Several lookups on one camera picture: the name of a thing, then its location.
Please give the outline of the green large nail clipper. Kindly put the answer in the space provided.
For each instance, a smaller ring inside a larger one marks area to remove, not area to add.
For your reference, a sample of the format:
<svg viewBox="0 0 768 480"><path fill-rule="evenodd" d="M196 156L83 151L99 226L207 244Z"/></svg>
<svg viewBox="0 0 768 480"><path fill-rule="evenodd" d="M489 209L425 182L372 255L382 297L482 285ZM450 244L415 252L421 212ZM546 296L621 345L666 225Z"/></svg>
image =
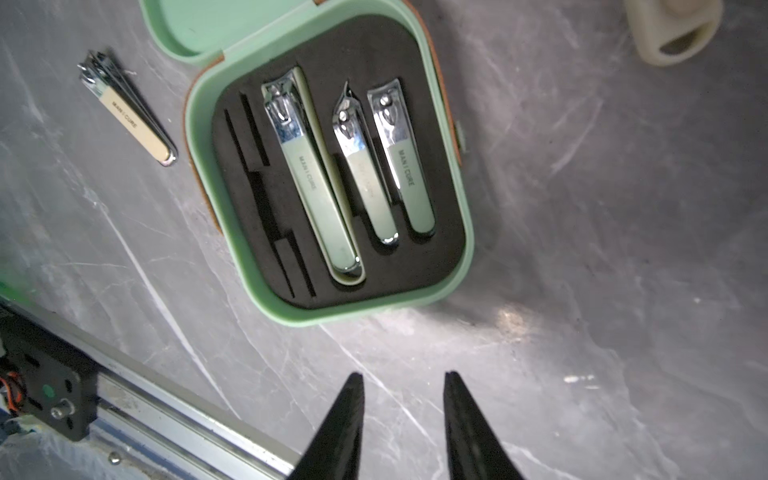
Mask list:
<svg viewBox="0 0 768 480"><path fill-rule="evenodd" d="M365 270L351 233L349 202L322 137L302 69L291 67L264 83L261 93L263 108L331 278L345 287L361 284Z"/></svg>

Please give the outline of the cream nail clipper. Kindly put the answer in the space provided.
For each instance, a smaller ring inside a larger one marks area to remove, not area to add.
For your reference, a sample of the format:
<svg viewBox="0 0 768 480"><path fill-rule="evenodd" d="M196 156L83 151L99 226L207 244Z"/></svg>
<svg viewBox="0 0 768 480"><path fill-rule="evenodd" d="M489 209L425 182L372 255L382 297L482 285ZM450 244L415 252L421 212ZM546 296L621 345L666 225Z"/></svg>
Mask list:
<svg viewBox="0 0 768 480"><path fill-rule="evenodd" d="M81 83L155 161L168 167L177 160L172 140L109 55L90 50L78 69Z"/></svg>

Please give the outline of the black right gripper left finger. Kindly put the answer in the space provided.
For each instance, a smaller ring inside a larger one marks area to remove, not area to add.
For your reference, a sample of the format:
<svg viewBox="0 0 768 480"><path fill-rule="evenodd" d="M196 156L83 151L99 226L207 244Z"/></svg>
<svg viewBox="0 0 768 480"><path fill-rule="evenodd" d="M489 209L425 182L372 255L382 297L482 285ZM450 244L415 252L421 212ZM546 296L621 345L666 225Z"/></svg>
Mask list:
<svg viewBox="0 0 768 480"><path fill-rule="evenodd" d="M358 479L364 413L363 376L353 372L288 479Z"/></svg>

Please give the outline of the green slanted nail clipper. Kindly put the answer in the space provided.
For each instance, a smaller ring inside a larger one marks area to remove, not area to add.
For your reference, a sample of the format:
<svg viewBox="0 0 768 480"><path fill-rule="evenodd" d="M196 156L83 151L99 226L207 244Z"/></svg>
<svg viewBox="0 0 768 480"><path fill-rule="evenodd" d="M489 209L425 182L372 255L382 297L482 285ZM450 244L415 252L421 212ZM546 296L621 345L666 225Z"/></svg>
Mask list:
<svg viewBox="0 0 768 480"><path fill-rule="evenodd" d="M371 146L361 103L349 81L344 83L334 107L332 125L376 238L383 245L395 245L399 232L390 210L390 197L381 178L376 152Z"/></svg>

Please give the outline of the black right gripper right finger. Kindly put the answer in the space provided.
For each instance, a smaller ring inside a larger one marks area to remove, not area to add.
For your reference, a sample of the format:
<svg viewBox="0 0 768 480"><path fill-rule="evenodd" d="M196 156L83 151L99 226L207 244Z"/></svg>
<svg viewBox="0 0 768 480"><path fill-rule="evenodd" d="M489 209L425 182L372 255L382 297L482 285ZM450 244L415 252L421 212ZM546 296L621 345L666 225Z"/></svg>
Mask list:
<svg viewBox="0 0 768 480"><path fill-rule="evenodd" d="M524 479L456 371L445 374L443 403L451 479Z"/></svg>

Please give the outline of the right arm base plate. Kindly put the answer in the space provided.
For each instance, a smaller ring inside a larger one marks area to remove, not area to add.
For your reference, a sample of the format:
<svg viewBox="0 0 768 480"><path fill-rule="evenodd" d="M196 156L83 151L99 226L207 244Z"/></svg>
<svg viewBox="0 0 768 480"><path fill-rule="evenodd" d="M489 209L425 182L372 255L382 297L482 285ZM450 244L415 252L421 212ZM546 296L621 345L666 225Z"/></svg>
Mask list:
<svg viewBox="0 0 768 480"><path fill-rule="evenodd" d="M11 371L23 385L21 412L70 441L84 439L97 418L96 363L15 313L1 316L1 339Z"/></svg>

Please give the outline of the green small nail clipper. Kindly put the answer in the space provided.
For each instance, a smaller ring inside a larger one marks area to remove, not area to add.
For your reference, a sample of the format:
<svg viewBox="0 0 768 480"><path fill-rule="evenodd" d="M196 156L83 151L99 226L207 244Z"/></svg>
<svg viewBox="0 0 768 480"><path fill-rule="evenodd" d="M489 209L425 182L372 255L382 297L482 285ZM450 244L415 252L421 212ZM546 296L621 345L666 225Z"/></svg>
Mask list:
<svg viewBox="0 0 768 480"><path fill-rule="evenodd" d="M369 90L367 98L410 227L416 234L429 237L436 218L400 80L395 78Z"/></svg>

